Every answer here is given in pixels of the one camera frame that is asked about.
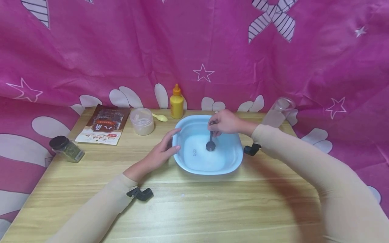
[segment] pink fabric curtain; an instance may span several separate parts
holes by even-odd
[[[389,213],[387,0],[2,0],[0,10],[3,229],[49,164],[50,137],[85,107],[167,108],[175,83],[188,109],[266,112],[292,98],[298,136],[347,163]]]

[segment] beige sleeve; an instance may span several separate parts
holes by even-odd
[[[123,174],[115,177],[65,223],[47,243],[98,243],[131,202],[127,192],[137,183]]]
[[[388,218],[350,167],[270,126],[259,125],[252,139],[317,189],[327,242],[389,242]]]

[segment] table surface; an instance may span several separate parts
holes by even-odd
[[[82,114],[69,137],[83,129],[94,108]],[[117,174],[141,160],[178,120],[154,118],[148,136],[127,122],[117,146],[79,143],[86,155],[78,164],[56,156],[28,198],[2,243],[44,242]],[[186,111],[185,116],[213,112]],[[241,112],[260,123],[264,114]],[[280,129],[294,135],[287,122]],[[242,145],[251,145],[241,135]],[[171,158],[141,183],[154,197],[133,200],[102,242],[321,242],[320,204],[315,189],[282,162],[262,152],[244,155],[227,175],[201,176],[182,170]]]

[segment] light blue plastic basin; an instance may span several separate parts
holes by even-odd
[[[214,139],[216,149],[206,150],[209,141],[207,124],[210,115],[191,115],[177,123],[181,131],[173,136],[173,146],[180,145],[174,155],[184,170],[198,175],[222,175],[236,170],[243,159],[242,143],[238,134],[222,134]]]

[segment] yellow squeeze bottle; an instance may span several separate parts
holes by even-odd
[[[173,95],[170,97],[170,115],[174,119],[180,119],[184,115],[184,97],[178,84],[175,84]]]

